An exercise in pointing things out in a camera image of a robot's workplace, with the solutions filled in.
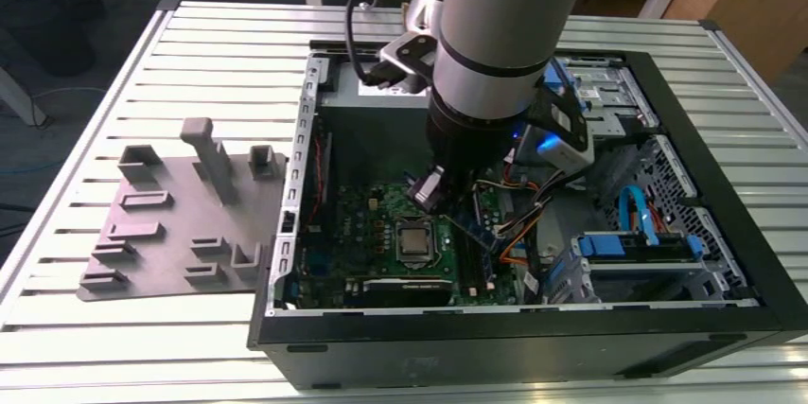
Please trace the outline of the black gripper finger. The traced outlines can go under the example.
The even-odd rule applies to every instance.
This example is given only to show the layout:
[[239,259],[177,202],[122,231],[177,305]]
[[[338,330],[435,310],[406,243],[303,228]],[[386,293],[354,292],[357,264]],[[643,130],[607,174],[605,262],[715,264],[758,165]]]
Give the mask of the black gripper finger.
[[410,184],[406,195],[415,208],[427,215],[439,212],[446,194],[446,176],[441,166],[431,166],[429,172]]

